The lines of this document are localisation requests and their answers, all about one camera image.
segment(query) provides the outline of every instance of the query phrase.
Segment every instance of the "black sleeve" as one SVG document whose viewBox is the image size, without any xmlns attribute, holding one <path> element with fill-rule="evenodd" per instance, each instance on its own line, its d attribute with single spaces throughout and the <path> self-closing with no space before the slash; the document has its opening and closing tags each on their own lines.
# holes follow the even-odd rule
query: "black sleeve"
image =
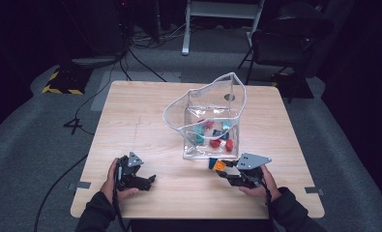
<svg viewBox="0 0 382 232">
<path fill-rule="evenodd" d="M 281 197 L 271 203 L 271 214 L 287 232 L 326 232 L 308 216 L 308 210 L 288 188 L 279 188 Z"/>
<path fill-rule="evenodd" d="M 75 231 L 106 231 L 115 216 L 114 208 L 109 204 L 105 195 L 99 191 L 87 203 Z"/>
</svg>

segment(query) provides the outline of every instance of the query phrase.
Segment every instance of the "black cable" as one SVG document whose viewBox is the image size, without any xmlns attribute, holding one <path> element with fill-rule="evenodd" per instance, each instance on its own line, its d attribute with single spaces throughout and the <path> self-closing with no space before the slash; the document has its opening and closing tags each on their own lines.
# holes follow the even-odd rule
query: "black cable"
<svg viewBox="0 0 382 232">
<path fill-rule="evenodd" d="M 154 73 L 157 77 L 159 77 L 161 80 L 163 80 L 163 82 L 167 82 L 165 79 L 163 79 L 163 77 L 161 77 L 159 74 L 157 74 L 155 71 L 153 71 L 151 68 L 149 68 L 148 66 L 146 66 L 145 64 L 143 64 L 134 54 L 133 52 L 128 49 L 128 51 L 130 52 L 130 54 L 133 56 L 133 58 L 135 58 L 135 60 L 137 62 L 139 62 L 141 65 L 143 65 L 146 69 L 148 69 L 149 71 L 151 71 L 152 73 Z"/>
<path fill-rule="evenodd" d="M 82 106 L 84 106 L 87 102 L 89 102 L 91 99 L 93 99 L 95 96 L 97 96 L 100 92 L 102 92 L 102 91 L 105 89 L 105 87 L 109 84 L 109 82 L 111 81 L 112 72 L 113 72 L 113 70 L 114 70 L 115 65 L 116 65 L 117 62 L 118 62 L 118 61 L 116 61 L 116 62 L 113 64 L 112 69 L 111 69 L 111 71 L 109 72 L 109 79 L 108 79 L 108 81 L 106 82 L 106 84 L 102 87 L 102 89 L 101 89 L 97 94 L 91 96 L 87 101 L 85 101 L 85 102 L 84 102 L 84 103 L 83 103 L 83 104 L 76 110 L 75 115 L 74 115 L 74 119 L 75 119 L 75 120 L 78 120 L 78 117 L 77 117 L 77 116 L 78 116 L 79 109 L 81 109 Z M 86 133 L 89 133 L 89 134 L 94 135 L 94 133 L 89 132 L 89 131 L 87 131 L 87 130 L 84 130 L 82 127 L 79 127 L 79 128 L 80 128 L 82 131 L 86 132 Z"/>
<path fill-rule="evenodd" d="M 118 217 L 119 225 L 121 226 L 121 229 L 123 232 L 127 231 L 127 228 L 124 225 L 124 222 L 122 221 L 121 217 L 121 208 L 119 207 L 119 201 L 118 201 L 118 189 L 117 189 L 117 182 L 118 182 L 118 170 L 115 169 L 114 172 L 114 185 L 112 189 L 112 205 L 115 209 L 116 216 Z"/>
<path fill-rule="evenodd" d="M 137 48 L 137 49 L 160 47 L 160 46 L 166 44 L 167 42 L 171 42 L 171 41 L 177 39 L 178 37 L 185 36 L 185 34 L 181 35 L 181 33 L 185 32 L 185 25 L 186 24 L 183 24 L 182 26 L 177 27 L 176 29 L 173 29 L 171 31 L 165 31 L 164 33 L 160 34 L 160 42 L 158 44 L 155 44 L 155 41 L 152 40 L 152 38 L 150 38 L 149 36 L 142 37 L 141 36 L 142 32 L 136 32 L 135 35 L 133 36 L 133 40 L 136 43 L 133 44 L 132 46 Z M 142 42 L 142 41 L 149 41 L 149 42 L 148 42 L 148 44 L 138 44 L 137 43 L 137 42 Z"/>
<path fill-rule="evenodd" d="M 128 64 L 128 61 L 127 61 L 127 57 L 125 57 L 125 65 L 127 66 L 127 72 L 128 72 L 128 69 L 130 68 L 130 65 Z"/>
<path fill-rule="evenodd" d="M 55 188 L 55 186 L 71 171 L 73 170 L 77 165 L 79 165 L 83 160 L 85 160 L 86 158 L 88 157 L 88 154 L 83 156 L 79 161 L 77 161 L 72 167 L 70 167 L 66 172 L 64 172 L 64 174 L 62 174 L 60 176 L 60 178 L 58 178 L 58 180 L 51 186 L 51 188 L 49 188 L 49 191 L 46 193 L 45 197 L 44 197 L 44 200 L 43 202 L 41 203 L 41 206 L 40 206 L 40 209 L 39 211 L 37 212 L 37 216 L 36 216 L 36 221 L 34 223 L 34 232 L 37 232 L 37 229 L 38 229 L 38 221 L 40 219 L 40 214 L 41 214 L 41 211 L 43 210 L 43 206 L 44 206 L 44 203 L 46 201 L 46 199 L 49 197 L 49 195 L 51 194 L 52 190 Z"/>
<path fill-rule="evenodd" d="M 272 212 L 272 193 L 270 193 L 269 189 L 267 188 L 266 179 L 263 178 L 263 181 L 260 181 L 260 184 L 263 186 L 263 188 L 266 190 L 266 205 L 268 207 L 268 215 L 269 215 L 269 221 L 272 223 L 272 226 L 275 231 L 279 232 L 278 228 L 275 225 L 275 221 L 273 219 L 273 212 Z"/>
<path fill-rule="evenodd" d="M 122 72 L 124 72 L 124 74 L 127 76 L 127 80 L 132 80 L 131 77 L 128 75 L 128 72 L 125 72 L 124 68 L 122 67 L 121 60 L 119 60 L 119 66 L 121 67 Z"/>
</svg>

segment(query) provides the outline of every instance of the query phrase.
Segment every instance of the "black chair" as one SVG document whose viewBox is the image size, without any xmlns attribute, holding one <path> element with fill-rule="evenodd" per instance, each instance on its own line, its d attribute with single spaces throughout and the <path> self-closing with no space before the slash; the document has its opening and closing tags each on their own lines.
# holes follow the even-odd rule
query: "black chair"
<svg viewBox="0 0 382 232">
<path fill-rule="evenodd" d="M 294 78 L 288 100 L 291 102 L 298 87 L 306 81 L 305 70 L 315 46 L 333 28 L 333 22 L 308 3 L 294 2 L 281 7 L 276 18 L 251 35 L 251 48 L 238 67 L 250 61 L 245 84 L 249 84 L 253 63 L 283 67 L 278 73 L 291 68 L 294 71 L 289 75 Z"/>
</svg>

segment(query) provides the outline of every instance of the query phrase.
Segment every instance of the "table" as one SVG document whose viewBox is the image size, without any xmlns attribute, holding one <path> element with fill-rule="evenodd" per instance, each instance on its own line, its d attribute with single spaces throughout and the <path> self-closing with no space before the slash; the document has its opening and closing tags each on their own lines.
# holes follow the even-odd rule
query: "table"
<svg viewBox="0 0 382 232">
<path fill-rule="evenodd" d="M 101 188 L 114 158 L 135 152 L 144 160 L 137 176 L 157 179 L 121 203 L 123 218 L 267 218 L 267 208 L 232 187 L 208 168 L 207 159 L 182 158 L 183 137 L 162 119 L 165 108 L 189 89 L 203 84 L 114 81 L 81 175 L 89 189 L 78 188 L 71 214 L 78 218 Z M 289 187 L 321 218 L 324 209 L 314 187 L 279 91 L 270 86 L 246 86 L 247 104 L 241 116 L 240 151 L 271 158 L 267 164 L 278 186 Z"/>
<path fill-rule="evenodd" d="M 185 16 L 186 28 L 184 43 L 182 45 L 182 54 L 189 55 L 190 53 L 192 15 L 253 19 L 251 30 L 247 32 L 248 41 L 251 45 L 251 34 L 257 28 L 264 2 L 265 0 L 259 1 L 258 4 L 238 4 L 188 0 L 187 13 Z"/>
</svg>

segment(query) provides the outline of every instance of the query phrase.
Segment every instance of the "transparent plastic container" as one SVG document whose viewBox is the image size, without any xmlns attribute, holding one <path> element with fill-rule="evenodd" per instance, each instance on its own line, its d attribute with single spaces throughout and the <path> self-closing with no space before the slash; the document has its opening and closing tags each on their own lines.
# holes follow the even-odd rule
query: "transparent plastic container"
<svg viewBox="0 0 382 232">
<path fill-rule="evenodd" d="M 234 159 L 239 154 L 239 119 L 246 88 L 234 72 L 200 89 L 190 89 L 163 113 L 184 137 L 184 159 Z"/>
</svg>

